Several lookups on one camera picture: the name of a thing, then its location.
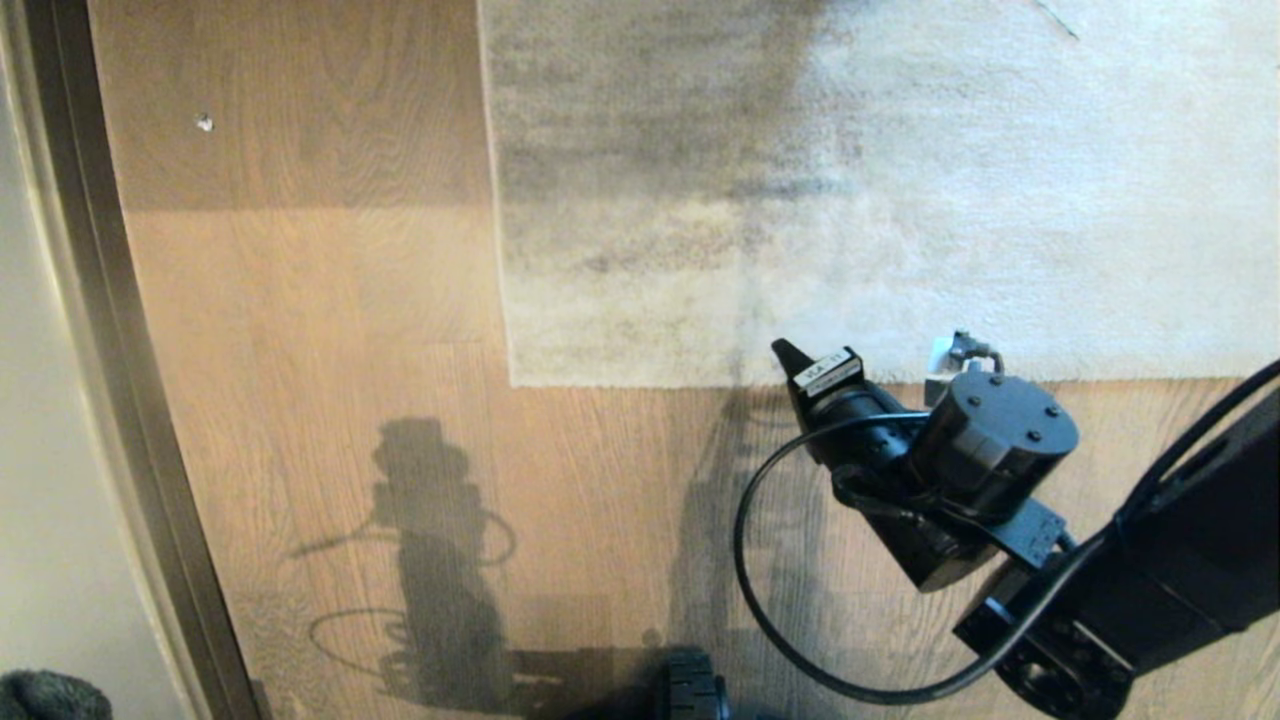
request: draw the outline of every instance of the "floor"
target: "floor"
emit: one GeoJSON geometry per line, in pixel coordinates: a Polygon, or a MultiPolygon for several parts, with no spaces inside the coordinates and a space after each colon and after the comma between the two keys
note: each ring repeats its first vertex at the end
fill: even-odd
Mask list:
{"type": "MultiPolygon", "coordinates": [[[[92,12],[147,323],[274,717],[561,717],[687,643],[741,716],[1038,716],[991,678],[851,703],[762,638],[728,539],[794,433],[780,392],[509,387],[472,0],[92,12]]],[[[1053,387],[1084,441],[1039,497],[1098,528],[1228,387],[1053,387]]],[[[916,594],[810,468],[783,471],[750,561],[797,642],[873,684],[965,662],[978,579],[916,594]]],[[[1280,717],[1277,680],[1272,618],[1140,680],[1125,717],[1280,717]]]]}

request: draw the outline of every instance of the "black wheel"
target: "black wheel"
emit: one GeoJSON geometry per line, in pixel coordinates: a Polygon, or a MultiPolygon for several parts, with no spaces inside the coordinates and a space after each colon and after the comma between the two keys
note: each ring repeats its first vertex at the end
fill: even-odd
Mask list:
{"type": "Polygon", "coordinates": [[[662,720],[730,720],[724,678],[700,651],[675,651],[667,657],[659,685],[657,717],[662,720]]]}

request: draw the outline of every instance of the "white label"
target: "white label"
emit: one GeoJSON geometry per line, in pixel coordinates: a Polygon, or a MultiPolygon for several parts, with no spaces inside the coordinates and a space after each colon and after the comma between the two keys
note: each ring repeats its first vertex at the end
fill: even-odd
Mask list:
{"type": "Polygon", "coordinates": [[[835,370],[827,373],[826,375],[818,378],[817,380],[809,383],[809,387],[804,388],[805,395],[809,397],[815,397],[819,392],[828,389],[831,386],[844,380],[849,375],[863,369],[861,360],[854,360],[852,363],[846,363],[835,370]]]}
{"type": "Polygon", "coordinates": [[[795,383],[800,386],[800,389],[803,389],[805,395],[813,397],[849,375],[861,370],[863,361],[854,359],[852,363],[849,363],[852,357],[854,354],[847,348],[832,352],[831,355],[805,368],[803,373],[794,378],[795,383]]]}
{"type": "Polygon", "coordinates": [[[828,372],[831,372],[832,368],[840,365],[841,363],[849,360],[852,356],[854,355],[847,350],[844,348],[837,350],[836,352],[832,352],[831,355],[805,368],[805,370],[799,375],[796,375],[794,379],[796,384],[800,386],[801,388],[809,387],[809,383],[826,375],[828,372]]]}

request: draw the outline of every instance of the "black cable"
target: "black cable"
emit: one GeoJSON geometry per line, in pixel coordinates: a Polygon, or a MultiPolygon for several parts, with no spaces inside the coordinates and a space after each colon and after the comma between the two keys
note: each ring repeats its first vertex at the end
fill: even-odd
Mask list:
{"type": "Polygon", "coordinates": [[[1044,588],[1041,597],[1032,603],[1032,606],[1027,610],[1027,614],[1023,615],[1023,618],[1019,619],[1012,628],[1010,628],[1004,639],[996,643],[996,646],[987,651],[986,655],[979,656],[963,670],[955,673],[945,680],[940,680],[922,688],[886,691],[856,685],[837,678],[815,665],[800,651],[792,647],[785,637],[782,637],[782,633],[773,625],[769,616],[764,612],[764,607],[760,605],[760,601],[755,597],[755,591],[751,588],[751,579],[748,577],[746,571],[745,552],[746,519],[750,514],[751,500],[755,497],[755,492],[760,487],[760,480],[764,479],[769,470],[772,470],[773,466],[777,465],[783,457],[808,442],[844,429],[918,421],[927,418],[928,413],[896,413],[890,415],[872,415],[869,418],[850,418],[794,438],[774,451],[773,455],[771,455],[769,459],[765,460],[751,477],[751,480],[742,491],[742,500],[739,502],[737,507],[737,519],[733,523],[733,566],[737,573],[739,587],[742,591],[742,600],[746,601],[746,606],[755,618],[756,624],[760,625],[760,630],[764,632],[764,635],[769,638],[769,642],[772,642],[774,647],[777,647],[778,651],[782,652],[782,655],[805,675],[809,675],[813,680],[845,697],[861,702],[870,702],[876,705],[916,705],[941,700],[969,687],[995,669],[995,666],[1005,659],[1018,641],[1020,641],[1036,620],[1039,619],[1041,614],[1044,612],[1044,609],[1053,602],[1053,598],[1057,597],[1057,593],[1066,585],[1066,582],[1084,566],[1089,557],[1092,557],[1093,553],[1102,547],[1102,543],[1106,539],[1106,528],[1103,528],[1102,532],[1098,532],[1096,536],[1089,538],[1088,542],[1079,546],[1074,551],[1068,552],[1064,556],[1062,562],[1055,570],[1053,580],[1044,588]]]}
{"type": "Polygon", "coordinates": [[[1210,407],[1207,413],[1201,415],[1199,420],[1196,420],[1192,427],[1187,428],[1187,432],[1174,441],[1174,443],[1170,445],[1169,448],[1151,464],[1151,468],[1142,474],[1142,478],[1138,479],[1138,484],[1134,486],[1133,492],[1129,493],[1124,505],[1121,505],[1120,510],[1116,511],[1115,523],[1121,525],[1124,521],[1129,520],[1133,514],[1149,501],[1157,489],[1160,489],[1161,480],[1169,474],[1169,470],[1174,468],[1174,464],[1181,460],[1183,455],[1187,455],[1187,451],[1190,450],[1192,446],[1208,434],[1208,432],[1213,429],[1213,425],[1222,421],[1222,418],[1226,418],[1233,410],[1244,404],[1251,395],[1277,377],[1280,377],[1280,360],[1276,360],[1257,373],[1253,373],[1253,375],[1251,375],[1247,380],[1238,384],[1231,392],[1226,393],[1222,400],[1219,400],[1212,407],[1210,407]]]}
{"type": "MultiPolygon", "coordinates": [[[[1004,365],[1000,360],[997,360],[997,363],[1004,365]]],[[[858,701],[876,705],[915,705],[947,697],[969,687],[984,674],[995,669],[996,665],[998,665],[1014,648],[1014,646],[1018,644],[1023,635],[1027,634],[1027,630],[1036,624],[1062,588],[1066,587],[1066,583],[1071,579],[1071,577],[1084,568],[1093,553],[1103,546],[1107,539],[1107,534],[1115,533],[1119,536],[1123,532],[1124,520],[1128,519],[1129,514],[1132,514],[1134,509],[1139,507],[1140,503],[1143,503],[1155,491],[1160,488],[1161,479],[1164,479],[1174,464],[1178,462],[1178,460],[1181,459],[1181,456],[1185,455],[1192,446],[1199,442],[1208,433],[1208,430],[1213,428],[1213,425],[1220,423],[1222,418],[1239,407],[1249,396],[1257,392],[1258,388],[1274,380],[1276,377],[1280,377],[1280,360],[1276,360],[1262,370],[1254,373],[1251,378],[1228,393],[1226,397],[1215,404],[1208,413],[1201,416],[1201,419],[1188,428],[1187,432],[1178,438],[1178,441],[1161,454],[1156,462],[1153,462],[1142,475],[1133,492],[1130,492],[1128,500],[1125,500],[1124,505],[1115,514],[1112,523],[1093,534],[1093,537],[1085,541],[1084,544],[1076,546],[1075,539],[1064,530],[1057,538],[1059,546],[1064,550],[1064,556],[1061,564],[1059,564],[1059,566],[1053,570],[1053,580],[1042,591],[1041,596],[1034,603],[1032,603],[1027,612],[1009,629],[1009,633],[1006,633],[1004,639],[988,650],[986,655],[979,656],[963,670],[943,680],[920,688],[884,691],[856,685],[827,673],[792,647],[769,620],[768,615],[764,612],[764,607],[755,597],[755,591],[751,588],[751,579],[748,577],[746,571],[745,553],[746,519],[750,514],[751,500],[755,497],[755,492],[759,489],[760,482],[764,477],[783,457],[794,452],[797,447],[837,430],[924,420],[928,418],[927,413],[873,415],[869,418],[852,418],[840,423],[833,423],[791,439],[773,452],[773,455],[771,455],[769,459],[760,465],[742,492],[742,500],[739,502],[737,509],[737,519],[733,523],[733,566],[737,573],[739,587],[742,591],[742,598],[746,601],[746,606],[755,618],[755,621],[760,625],[760,630],[763,630],[764,635],[769,638],[769,642],[772,642],[774,647],[777,647],[778,651],[782,652],[782,655],[805,675],[809,675],[809,678],[828,689],[858,701]]]]}

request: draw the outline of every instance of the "gray fabric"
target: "gray fabric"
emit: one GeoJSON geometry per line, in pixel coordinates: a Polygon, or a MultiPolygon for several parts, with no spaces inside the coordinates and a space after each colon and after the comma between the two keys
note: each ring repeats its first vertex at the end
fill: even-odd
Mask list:
{"type": "Polygon", "coordinates": [[[1051,5],[483,0],[513,380],[1274,357],[1275,4],[1051,5]]]}
{"type": "Polygon", "coordinates": [[[0,720],[111,720],[111,703],[79,678],[17,670],[0,676],[0,720]]]}

